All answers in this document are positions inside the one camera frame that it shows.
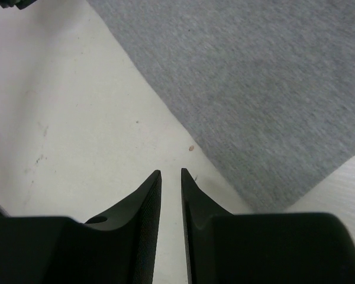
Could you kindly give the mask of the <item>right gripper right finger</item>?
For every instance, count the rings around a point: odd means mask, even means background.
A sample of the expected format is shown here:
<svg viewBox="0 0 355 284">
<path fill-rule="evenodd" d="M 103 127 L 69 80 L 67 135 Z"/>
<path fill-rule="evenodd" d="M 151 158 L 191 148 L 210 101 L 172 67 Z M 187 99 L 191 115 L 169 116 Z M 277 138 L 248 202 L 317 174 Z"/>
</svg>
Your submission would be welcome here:
<svg viewBox="0 0 355 284">
<path fill-rule="evenodd" d="M 325 212 L 235 215 L 181 170 L 189 283 L 355 283 L 355 244 Z"/>
</svg>

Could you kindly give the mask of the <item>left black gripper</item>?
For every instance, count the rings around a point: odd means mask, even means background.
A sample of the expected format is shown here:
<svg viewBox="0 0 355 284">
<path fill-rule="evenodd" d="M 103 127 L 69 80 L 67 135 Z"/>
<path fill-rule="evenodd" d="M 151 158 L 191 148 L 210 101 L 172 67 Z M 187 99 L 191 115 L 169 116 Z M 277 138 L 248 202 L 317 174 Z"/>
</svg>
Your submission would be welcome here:
<svg viewBox="0 0 355 284">
<path fill-rule="evenodd" d="M 36 0 L 0 0 L 0 7 L 4 9 L 17 7 L 22 10 L 35 3 L 35 1 Z"/>
</svg>

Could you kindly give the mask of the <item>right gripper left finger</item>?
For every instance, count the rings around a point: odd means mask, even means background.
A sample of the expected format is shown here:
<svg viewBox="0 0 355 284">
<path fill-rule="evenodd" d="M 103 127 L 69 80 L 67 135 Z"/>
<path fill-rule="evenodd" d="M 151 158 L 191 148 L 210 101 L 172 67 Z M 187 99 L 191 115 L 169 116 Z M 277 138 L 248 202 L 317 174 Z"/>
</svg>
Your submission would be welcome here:
<svg viewBox="0 0 355 284">
<path fill-rule="evenodd" d="M 0 217 L 0 283 L 152 283 L 162 175 L 84 223 Z"/>
</svg>

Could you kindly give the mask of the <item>grey tank top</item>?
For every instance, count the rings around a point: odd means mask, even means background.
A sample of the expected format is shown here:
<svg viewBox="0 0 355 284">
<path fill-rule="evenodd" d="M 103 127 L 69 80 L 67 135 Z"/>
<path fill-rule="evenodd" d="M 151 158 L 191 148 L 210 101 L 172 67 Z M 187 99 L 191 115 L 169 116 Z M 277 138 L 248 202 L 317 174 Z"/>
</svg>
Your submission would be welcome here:
<svg viewBox="0 0 355 284">
<path fill-rule="evenodd" d="M 355 155 L 355 1 L 91 1 L 256 212 Z"/>
</svg>

